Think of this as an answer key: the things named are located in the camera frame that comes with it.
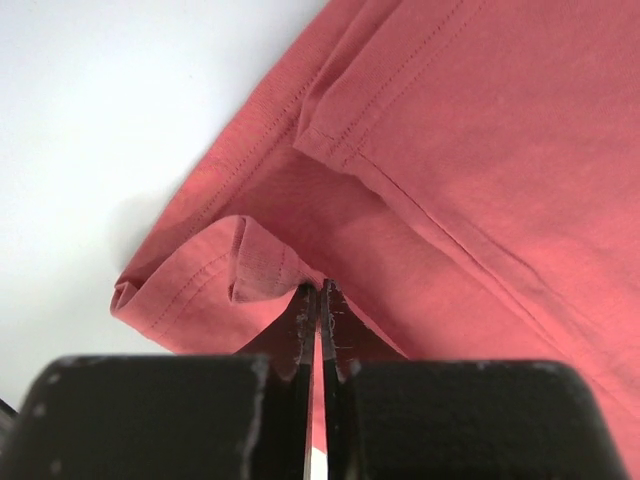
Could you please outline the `pink t shirt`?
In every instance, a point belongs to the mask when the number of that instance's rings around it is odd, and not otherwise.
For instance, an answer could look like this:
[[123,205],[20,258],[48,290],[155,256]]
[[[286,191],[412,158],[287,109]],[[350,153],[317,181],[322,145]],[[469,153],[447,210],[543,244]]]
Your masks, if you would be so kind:
[[409,357],[572,365],[637,478],[638,3],[328,3],[110,310],[229,353],[326,279]]

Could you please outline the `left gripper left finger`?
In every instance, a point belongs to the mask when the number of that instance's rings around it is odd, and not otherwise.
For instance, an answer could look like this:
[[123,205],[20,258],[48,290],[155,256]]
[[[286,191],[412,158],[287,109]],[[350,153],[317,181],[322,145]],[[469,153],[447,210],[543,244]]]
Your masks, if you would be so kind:
[[310,477],[317,300],[315,287],[299,286],[282,314],[244,346],[246,354],[269,361],[252,479]]

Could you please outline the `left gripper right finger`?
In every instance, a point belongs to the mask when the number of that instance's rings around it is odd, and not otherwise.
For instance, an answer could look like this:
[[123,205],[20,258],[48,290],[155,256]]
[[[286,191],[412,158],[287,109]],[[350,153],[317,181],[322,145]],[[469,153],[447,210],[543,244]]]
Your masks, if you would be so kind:
[[358,422],[350,378],[363,363],[397,361],[400,353],[353,312],[332,280],[320,292],[328,477],[358,479]]

